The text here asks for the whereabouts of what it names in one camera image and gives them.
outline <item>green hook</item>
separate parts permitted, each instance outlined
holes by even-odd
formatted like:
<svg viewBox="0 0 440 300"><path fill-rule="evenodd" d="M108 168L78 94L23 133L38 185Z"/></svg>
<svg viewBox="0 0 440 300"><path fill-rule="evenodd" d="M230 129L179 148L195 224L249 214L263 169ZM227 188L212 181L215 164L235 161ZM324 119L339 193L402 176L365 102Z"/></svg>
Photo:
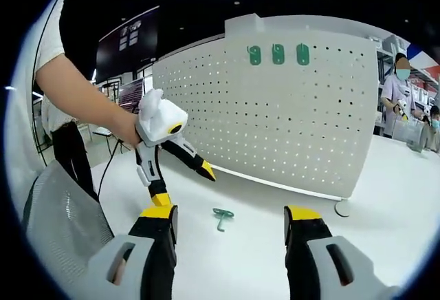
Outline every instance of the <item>green hook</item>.
<svg viewBox="0 0 440 300"><path fill-rule="evenodd" d="M212 211L214 212L215 216L220 219L219 224L217 225L217 230L221 231L222 233L225 232L225 229L221 228L221 223L223 221L223 219L226 217L234 217L234 213L230 212L230 211L225 211L224 209L220 209L220 208L213 208Z"/></svg>

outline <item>black pants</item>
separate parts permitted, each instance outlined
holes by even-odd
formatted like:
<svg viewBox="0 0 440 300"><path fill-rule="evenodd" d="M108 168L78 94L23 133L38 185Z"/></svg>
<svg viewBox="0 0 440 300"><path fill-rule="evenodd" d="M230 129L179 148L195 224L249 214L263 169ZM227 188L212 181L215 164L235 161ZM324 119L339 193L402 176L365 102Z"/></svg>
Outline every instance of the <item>black pants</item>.
<svg viewBox="0 0 440 300"><path fill-rule="evenodd" d="M69 122L52 132L52 143L55 159L85 192L98 201L84 142L76 124Z"/></svg>

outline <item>pegboard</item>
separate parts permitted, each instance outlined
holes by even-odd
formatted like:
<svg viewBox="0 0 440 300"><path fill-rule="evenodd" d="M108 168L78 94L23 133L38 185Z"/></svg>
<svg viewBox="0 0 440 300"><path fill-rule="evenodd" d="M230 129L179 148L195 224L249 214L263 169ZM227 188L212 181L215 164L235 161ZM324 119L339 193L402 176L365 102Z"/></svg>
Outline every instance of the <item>pegboard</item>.
<svg viewBox="0 0 440 300"><path fill-rule="evenodd" d="M353 192L375 124L370 41L310 30L226 37L154 64L153 82L188 112L185 137L211 163L327 195Z"/></svg>

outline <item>person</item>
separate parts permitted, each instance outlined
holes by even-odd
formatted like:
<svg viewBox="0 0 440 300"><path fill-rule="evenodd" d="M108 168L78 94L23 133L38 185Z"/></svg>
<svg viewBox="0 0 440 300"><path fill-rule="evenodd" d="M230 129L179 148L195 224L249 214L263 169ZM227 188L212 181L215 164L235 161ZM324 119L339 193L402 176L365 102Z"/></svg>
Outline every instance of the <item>person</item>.
<svg viewBox="0 0 440 300"><path fill-rule="evenodd" d="M76 119L56 108L44 95L41 102L41 121L46 134L52 139L55 159L88 195L98 201Z"/></svg>
<svg viewBox="0 0 440 300"><path fill-rule="evenodd" d="M391 138L396 120L401 120L401 107L399 100L406 103L407 110L416 118L421 118L423 112L416 110L413 91L408 83L411 66L406 56L402 53L396 54L394 62L394 73L391 74L384 83L381 101L385 105L385 129L384 137Z"/></svg>
<svg viewBox="0 0 440 300"><path fill-rule="evenodd" d="M423 119L425 125L421 130L420 145L422 149L440 153L440 109L432 106L430 117Z"/></svg>
<svg viewBox="0 0 440 300"><path fill-rule="evenodd" d="M17 215L23 216L35 179L44 169L32 133L34 81L61 111L109 129L135 146L137 116L99 92L65 56L59 20L64 0L52 0L22 40L6 103L3 142L5 169Z"/></svg>

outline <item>white table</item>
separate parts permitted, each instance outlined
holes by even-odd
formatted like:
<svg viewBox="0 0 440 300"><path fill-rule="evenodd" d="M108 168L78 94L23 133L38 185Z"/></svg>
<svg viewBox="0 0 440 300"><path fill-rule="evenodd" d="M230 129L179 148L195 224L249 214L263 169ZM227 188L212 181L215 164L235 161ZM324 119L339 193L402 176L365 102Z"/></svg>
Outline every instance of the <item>white table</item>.
<svg viewBox="0 0 440 300"><path fill-rule="evenodd" d="M94 134L96 135L100 135L100 136L106 136L106 137L110 137L112 134L111 131L109 131L107 128L104 127L98 127L93 131Z"/></svg>
<svg viewBox="0 0 440 300"><path fill-rule="evenodd" d="M283 246L288 204L320 212L334 235L345 236L373 260L376 275L388 285L405 284L439 226L440 157L387 138L373 136L348 218L335 214L331 200L219 171L217 182L210 182L168 153L160 160L168 192L179 206L175 300L289 299ZM92 169L95 185L105 164ZM101 203L115 234L127 233L151 205L133 151L113 159ZM214 207L235 214L223 223L224 233L216 229Z"/></svg>

